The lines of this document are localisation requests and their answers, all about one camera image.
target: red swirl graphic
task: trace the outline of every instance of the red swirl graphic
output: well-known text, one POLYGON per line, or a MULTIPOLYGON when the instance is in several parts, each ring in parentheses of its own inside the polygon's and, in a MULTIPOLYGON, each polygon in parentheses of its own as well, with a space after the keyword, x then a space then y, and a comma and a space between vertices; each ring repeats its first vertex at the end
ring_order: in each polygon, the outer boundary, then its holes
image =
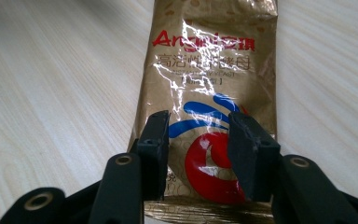
POLYGON ((213 175, 206 164, 208 148, 214 163, 221 168, 231 168, 227 157, 226 133, 205 133, 190 146, 185 159, 188 181, 194 190, 210 201, 216 203, 243 203, 244 193, 238 180, 224 180, 213 175))

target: yeast package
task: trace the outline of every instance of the yeast package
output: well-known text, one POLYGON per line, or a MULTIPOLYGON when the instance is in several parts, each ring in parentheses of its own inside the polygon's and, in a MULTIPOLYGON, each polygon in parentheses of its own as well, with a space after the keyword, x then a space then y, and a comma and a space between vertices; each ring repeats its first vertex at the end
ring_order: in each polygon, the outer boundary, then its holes
POLYGON ((165 200, 148 216, 175 223, 270 223, 247 203, 227 158, 228 114, 254 117, 276 136, 273 0, 156 0, 131 139, 169 110, 165 200))

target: wood grain surface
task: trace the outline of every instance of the wood grain surface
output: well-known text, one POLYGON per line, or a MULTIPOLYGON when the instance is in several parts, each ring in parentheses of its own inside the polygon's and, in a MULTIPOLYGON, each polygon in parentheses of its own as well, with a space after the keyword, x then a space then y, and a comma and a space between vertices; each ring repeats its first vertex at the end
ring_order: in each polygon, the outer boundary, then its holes
MULTIPOLYGON (((282 152, 358 197, 358 1, 279 12, 282 152)), ((151 0, 0 1, 0 217, 31 189, 85 188, 126 151, 152 14, 151 0)))

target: light wooden table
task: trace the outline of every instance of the light wooden table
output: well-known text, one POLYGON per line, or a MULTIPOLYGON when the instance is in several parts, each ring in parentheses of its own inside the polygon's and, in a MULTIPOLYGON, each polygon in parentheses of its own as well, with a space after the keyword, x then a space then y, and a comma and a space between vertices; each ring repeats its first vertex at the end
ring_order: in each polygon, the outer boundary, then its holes
MULTIPOLYGON (((358 1, 279 10, 282 152, 358 197, 358 1)), ((31 189, 85 188, 126 150, 152 11, 151 0, 0 1, 0 216, 31 189)))

